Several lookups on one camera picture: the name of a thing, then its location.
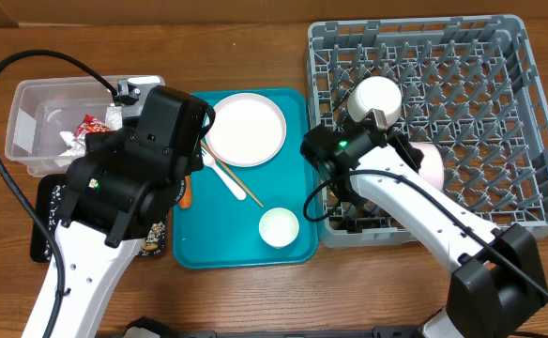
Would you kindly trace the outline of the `small white plate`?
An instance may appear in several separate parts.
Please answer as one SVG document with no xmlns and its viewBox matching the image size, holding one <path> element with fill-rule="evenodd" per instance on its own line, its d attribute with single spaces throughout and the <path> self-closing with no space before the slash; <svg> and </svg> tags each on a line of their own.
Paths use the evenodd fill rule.
<svg viewBox="0 0 548 338">
<path fill-rule="evenodd" d="M 347 100 L 350 117 L 359 122 L 371 110 L 384 113 L 389 125 L 394 124 L 401 115 L 402 92 L 392 80 L 382 76 L 372 76 L 362 80 Z"/>
</svg>

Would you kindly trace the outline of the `white green tissue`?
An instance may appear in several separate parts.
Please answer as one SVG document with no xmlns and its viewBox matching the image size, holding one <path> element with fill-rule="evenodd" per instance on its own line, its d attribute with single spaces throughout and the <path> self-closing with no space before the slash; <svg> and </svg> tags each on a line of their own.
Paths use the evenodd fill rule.
<svg viewBox="0 0 548 338">
<path fill-rule="evenodd" d="M 123 126 L 122 108 L 119 106 L 109 106 L 106 109 L 104 124 L 111 130 L 117 131 Z"/>
</svg>

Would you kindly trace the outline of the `red snack wrapper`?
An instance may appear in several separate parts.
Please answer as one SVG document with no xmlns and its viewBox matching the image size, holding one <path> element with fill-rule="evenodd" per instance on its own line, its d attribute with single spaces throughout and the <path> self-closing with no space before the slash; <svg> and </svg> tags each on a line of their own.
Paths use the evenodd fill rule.
<svg viewBox="0 0 548 338">
<path fill-rule="evenodd" d="M 74 137 L 82 140 L 88 133 L 108 131 L 111 131 L 111 129 L 105 123 L 92 115 L 86 115 L 74 133 Z"/>
</svg>

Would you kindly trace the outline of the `white napkin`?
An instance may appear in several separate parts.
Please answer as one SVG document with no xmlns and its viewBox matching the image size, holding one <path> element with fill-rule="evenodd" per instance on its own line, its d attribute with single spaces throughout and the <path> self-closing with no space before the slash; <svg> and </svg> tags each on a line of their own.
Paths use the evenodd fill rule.
<svg viewBox="0 0 548 338">
<path fill-rule="evenodd" d="M 83 133 L 76 135 L 71 131 L 60 131 L 59 135 L 68 146 L 68 149 L 54 161 L 59 167 L 70 165 L 74 159 L 85 155 L 86 146 L 85 135 Z"/>
</svg>

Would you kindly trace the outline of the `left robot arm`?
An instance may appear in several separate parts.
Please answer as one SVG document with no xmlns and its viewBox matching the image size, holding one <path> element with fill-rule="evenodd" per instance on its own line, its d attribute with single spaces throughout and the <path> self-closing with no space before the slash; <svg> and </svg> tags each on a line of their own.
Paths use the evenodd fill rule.
<svg viewBox="0 0 548 338">
<path fill-rule="evenodd" d="M 163 220 L 203 168 L 201 140 L 215 111 L 162 84 L 122 80 L 114 97 L 123 126 L 90 133 L 65 175 L 53 252 L 25 337 L 92 337 L 153 224 Z"/>
</svg>

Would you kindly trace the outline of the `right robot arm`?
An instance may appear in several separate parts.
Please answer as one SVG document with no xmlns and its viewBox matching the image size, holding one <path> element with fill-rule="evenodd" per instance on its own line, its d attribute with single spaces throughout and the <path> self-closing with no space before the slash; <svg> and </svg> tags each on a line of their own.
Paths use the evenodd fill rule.
<svg viewBox="0 0 548 338">
<path fill-rule="evenodd" d="M 450 276 L 448 300 L 409 337 L 508 337 L 548 302 L 537 241 L 455 203 L 419 175 L 423 154 L 399 132 L 308 131 L 303 158 L 340 203 L 371 201 L 414 235 Z"/>
</svg>

